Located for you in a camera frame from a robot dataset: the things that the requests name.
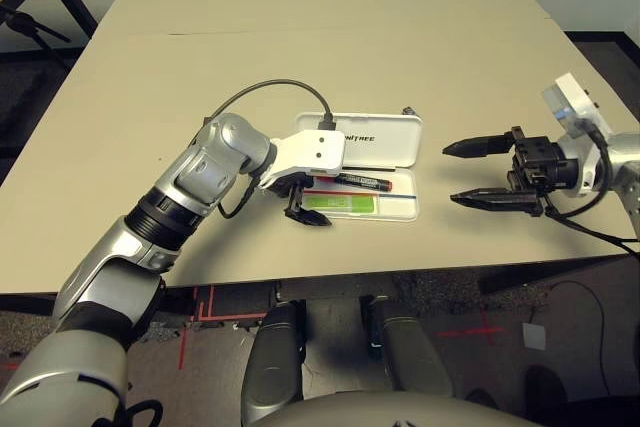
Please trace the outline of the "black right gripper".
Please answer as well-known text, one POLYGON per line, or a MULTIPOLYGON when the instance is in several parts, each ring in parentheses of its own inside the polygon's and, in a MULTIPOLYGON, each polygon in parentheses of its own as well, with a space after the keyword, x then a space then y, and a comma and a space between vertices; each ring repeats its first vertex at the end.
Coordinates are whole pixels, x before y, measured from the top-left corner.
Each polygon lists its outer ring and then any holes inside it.
POLYGON ((557 142, 546 136, 526 137, 517 126, 501 135, 481 136, 453 142, 442 149, 453 157, 486 157, 508 153, 514 146, 512 169, 507 180, 513 190, 478 188, 450 196, 450 200, 478 210, 543 214, 538 196, 569 190, 578 181, 578 161, 568 159, 557 142))

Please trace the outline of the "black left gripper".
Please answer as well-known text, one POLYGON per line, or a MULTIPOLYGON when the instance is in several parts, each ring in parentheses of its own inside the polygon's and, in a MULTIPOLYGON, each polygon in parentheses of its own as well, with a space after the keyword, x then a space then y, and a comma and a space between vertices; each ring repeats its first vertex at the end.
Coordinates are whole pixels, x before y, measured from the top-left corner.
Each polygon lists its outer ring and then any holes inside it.
POLYGON ((289 204, 284 209, 285 216, 291 220, 312 227, 328 227, 331 221, 315 210, 307 210, 302 206, 303 190, 314 185, 314 178, 305 173, 293 173, 279 177, 273 183, 273 192, 280 198, 289 197, 289 204))

